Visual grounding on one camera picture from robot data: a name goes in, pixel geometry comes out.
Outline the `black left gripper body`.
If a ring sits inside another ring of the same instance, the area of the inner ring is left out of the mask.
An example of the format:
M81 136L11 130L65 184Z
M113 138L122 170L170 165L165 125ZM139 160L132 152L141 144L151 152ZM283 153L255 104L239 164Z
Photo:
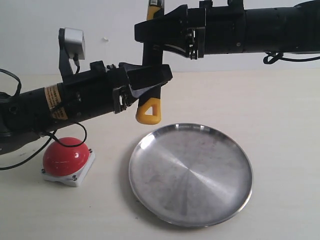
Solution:
M123 65L92 62L90 70L64 76L58 89L59 109L64 108L69 118L118 114L133 104L129 76Z

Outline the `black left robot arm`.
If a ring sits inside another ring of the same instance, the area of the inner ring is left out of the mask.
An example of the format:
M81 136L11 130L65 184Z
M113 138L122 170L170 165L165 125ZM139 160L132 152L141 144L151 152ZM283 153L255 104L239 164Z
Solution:
M0 153L14 152L75 123L121 113L172 78L168 64L104 66L96 61L57 84L7 96L0 101Z

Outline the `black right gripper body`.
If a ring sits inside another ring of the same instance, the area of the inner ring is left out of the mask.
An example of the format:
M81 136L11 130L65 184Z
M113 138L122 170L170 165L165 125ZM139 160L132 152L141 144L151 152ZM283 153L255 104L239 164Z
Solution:
M213 6L212 0L199 2L187 10L189 58L205 55L238 54L244 51L246 11L242 0L228 0L225 6Z

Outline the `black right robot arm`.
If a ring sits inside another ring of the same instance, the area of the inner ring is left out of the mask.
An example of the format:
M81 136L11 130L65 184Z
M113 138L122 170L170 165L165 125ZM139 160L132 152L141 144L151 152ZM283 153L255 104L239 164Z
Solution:
M245 9L241 0L229 0L224 6L204 0L197 8L184 4L137 23L134 37L192 60L221 54L265 53L276 59L285 53L317 54L320 3Z

